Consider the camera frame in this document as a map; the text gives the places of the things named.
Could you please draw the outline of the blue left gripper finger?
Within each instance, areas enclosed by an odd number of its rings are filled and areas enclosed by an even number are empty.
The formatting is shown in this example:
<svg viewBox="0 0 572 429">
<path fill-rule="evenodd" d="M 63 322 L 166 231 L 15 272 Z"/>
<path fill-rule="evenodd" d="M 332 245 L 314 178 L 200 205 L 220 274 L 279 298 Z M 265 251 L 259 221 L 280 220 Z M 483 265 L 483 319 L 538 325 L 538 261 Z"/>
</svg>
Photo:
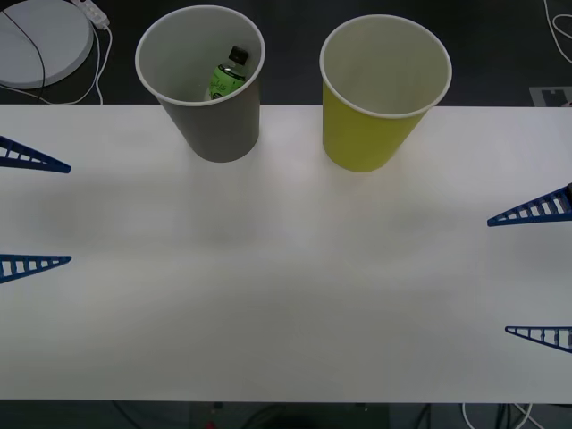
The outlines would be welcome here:
<svg viewBox="0 0 572 429">
<path fill-rule="evenodd" d="M 71 261 L 69 256 L 1 255 L 1 283 L 43 273 Z"/>
<path fill-rule="evenodd" d="M 12 139 L 1 137 L 1 166 L 25 170 L 70 173 L 72 167 Z"/>
</svg>

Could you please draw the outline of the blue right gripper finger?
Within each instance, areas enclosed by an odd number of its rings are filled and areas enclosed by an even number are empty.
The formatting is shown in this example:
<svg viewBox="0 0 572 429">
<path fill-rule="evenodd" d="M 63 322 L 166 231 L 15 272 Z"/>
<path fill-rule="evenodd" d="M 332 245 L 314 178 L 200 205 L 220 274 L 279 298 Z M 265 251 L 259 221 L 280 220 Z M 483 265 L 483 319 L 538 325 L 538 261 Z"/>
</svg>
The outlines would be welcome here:
<svg viewBox="0 0 572 429">
<path fill-rule="evenodd" d="M 487 220 L 488 227 L 571 221 L 571 184 Z"/>
<path fill-rule="evenodd" d="M 572 328 L 570 326 L 506 326 L 504 331 L 518 338 L 550 349 L 571 353 Z"/>
</svg>

